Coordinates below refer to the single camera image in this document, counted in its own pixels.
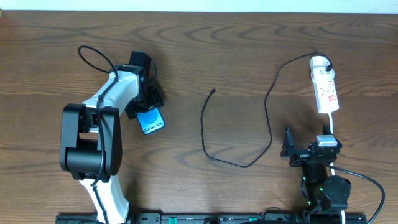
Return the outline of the blue Galaxy smartphone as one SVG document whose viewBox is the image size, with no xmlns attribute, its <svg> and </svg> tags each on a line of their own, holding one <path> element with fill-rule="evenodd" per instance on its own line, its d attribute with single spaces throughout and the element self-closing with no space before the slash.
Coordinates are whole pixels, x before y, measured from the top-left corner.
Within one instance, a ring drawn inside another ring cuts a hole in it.
<svg viewBox="0 0 398 224">
<path fill-rule="evenodd" d="M 165 127 L 165 121 L 158 108 L 146 113 L 138 113 L 137 120 L 145 135 L 152 134 Z"/>
</svg>

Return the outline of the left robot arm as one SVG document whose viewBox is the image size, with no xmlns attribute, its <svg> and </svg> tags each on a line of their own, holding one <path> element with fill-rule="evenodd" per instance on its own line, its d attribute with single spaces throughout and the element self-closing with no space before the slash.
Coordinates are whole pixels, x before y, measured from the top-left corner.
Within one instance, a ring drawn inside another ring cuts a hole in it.
<svg viewBox="0 0 398 224">
<path fill-rule="evenodd" d="M 128 63 L 110 63 L 108 80 L 89 99 L 62 111 L 60 167 L 88 192 L 95 213 L 58 215 L 56 223 L 130 223 L 130 203 L 118 172 L 123 156 L 121 118 L 136 119 L 143 134 L 165 127 L 164 102 L 153 86 L 156 64 L 133 51 Z"/>
</svg>

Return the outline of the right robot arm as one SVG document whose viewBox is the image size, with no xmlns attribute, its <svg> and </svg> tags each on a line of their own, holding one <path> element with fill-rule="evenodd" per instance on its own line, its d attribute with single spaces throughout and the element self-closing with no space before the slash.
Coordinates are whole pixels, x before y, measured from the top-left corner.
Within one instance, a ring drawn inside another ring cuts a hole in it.
<svg viewBox="0 0 398 224">
<path fill-rule="evenodd" d="M 326 170 L 337 159 L 342 144 L 328 126 L 323 134 L 307 149 L 296 149 L 292 132 L 284 129 L 284 141 L 280 155 L 290 159 L 289 166 L 302 168 L 301 188 L 308 200 L 308 208 L 301 212 L 305 223 L 343 223 L 342 212 L 348 208 L 351 182 L 338 175 L 328 175 Z"/>
</svg>

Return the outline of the white USB charger plug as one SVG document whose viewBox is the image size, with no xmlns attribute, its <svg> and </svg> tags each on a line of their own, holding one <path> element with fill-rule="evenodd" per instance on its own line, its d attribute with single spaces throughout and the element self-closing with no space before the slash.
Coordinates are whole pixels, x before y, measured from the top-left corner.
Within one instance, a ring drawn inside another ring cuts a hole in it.
<svg viewBox="0 0 398 224">
<path fill-rule="evenodd" d="M 327 72 L 333 69 L 333 64 L 326 56 L 314 56 L 310 59 L 310 68 L 313 70 L 315 67 L 323 67 Z"/>
</svg>

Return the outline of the white power strip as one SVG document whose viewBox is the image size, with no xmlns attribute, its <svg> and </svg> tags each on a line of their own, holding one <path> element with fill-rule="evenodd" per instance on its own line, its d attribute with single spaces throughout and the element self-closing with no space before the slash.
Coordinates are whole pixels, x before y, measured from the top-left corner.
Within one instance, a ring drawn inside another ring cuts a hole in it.
<svg viewBox="0 0 398 224">
<path fill-rule="evenodd" d="M 335 71 L 326 71 L 326 67 L 314 67 L 311 78 L 315 90 L 318 112 L 332 113 L 340 108 L 335 86 Z"/>
</svg>

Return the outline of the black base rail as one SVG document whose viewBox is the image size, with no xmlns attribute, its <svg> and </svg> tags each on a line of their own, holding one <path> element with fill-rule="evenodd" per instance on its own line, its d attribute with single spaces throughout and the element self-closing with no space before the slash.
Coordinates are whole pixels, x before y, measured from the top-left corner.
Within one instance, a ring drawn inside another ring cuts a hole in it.
<svg viewBox="0 0 398 224">
<path fill-rule="evenodd" d="M 365 215 L 346 214 L 345 223 L 365 224 Z M 339 215 L 312 215 L 310 222 L 298 215 L 282 214 L 281 212 L 267 212 L 265 215 L 161 215 L 159 213 L 138 213 L 127 217 L 126 223 L 132 224 L 204 224 L 204 223 L 341 223 Z M 57 215 L 55 223 L 101 223 L 96 220 L 96 215 Z"/>
</svg>

